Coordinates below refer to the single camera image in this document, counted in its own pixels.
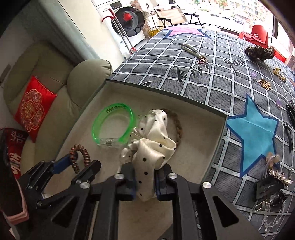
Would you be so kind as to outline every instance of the red handle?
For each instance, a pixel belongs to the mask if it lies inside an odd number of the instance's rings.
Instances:
[[[111,8],[109,8],[109,11],[111,12],[111,14],[113,15],[113,17],[116,17],[113,10]]]
[[[112,20],[114,19],[113,16],[106,16],[106,17],[104,17],[104,18],[102,19],[102,22],[103,22],[107,17],[110,17]]]

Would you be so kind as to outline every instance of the floor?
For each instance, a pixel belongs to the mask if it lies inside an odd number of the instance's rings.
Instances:
[[[150,38],[146,38],[146,39],[142,40],[141,42],[139,42],[139,43],[135,46],[136,50],[140,49],[140,48],[141,48],[143,45],[145,45],[149,40],[150,40]]]

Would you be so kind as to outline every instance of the green bangle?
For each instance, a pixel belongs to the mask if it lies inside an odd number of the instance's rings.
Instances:
[[[129,125],[125,131],[125,133],[119,138],[100,138],[100,128],[104,122],[104,120],[114,111],[125,109],[130,117]],[[106,147],[119,147],[120,145],[124,145],[128,142],[130,132],[136,126],[136,118],[130,107],[123,103],[115,103],[110,106],[104,108],[99,115],[94,120],[92,126],[92,137],[93,140],[98,144]]]

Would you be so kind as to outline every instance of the washing machine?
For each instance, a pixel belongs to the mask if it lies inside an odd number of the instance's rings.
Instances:
[[[145,24],[144,15],[140,10],[138,10],[135,7],[132,7],[129,1],[108,1],[100,5],[97,5],[96,9],[102,18],[106,16],[111,16],[109,9],[112,9],[116,17],[118,18],[120,24],[122,25],[123,29],[127,33],[127,36],[129,37],[129,40],[133,46],[136,46],[139,42],[144,40],[145,36],[142,31],[143,26]],[[117,42],[123,56],[129,57],[129,51],[126,48],[122,38],[120,37],[118,30],[111,22],[111,18],[106,18],[104,20],[104,23],[106,24],[113,38]]]

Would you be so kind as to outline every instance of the white silk scarf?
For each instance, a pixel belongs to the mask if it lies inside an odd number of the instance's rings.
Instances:
[[[137,195],[142,201],[154,196],[154,170],[163,167],[174,154],[176,143],[167,134],[167,114],[150,110],[131,132],[132,141],[120,155],[121,164],[132,162]]]

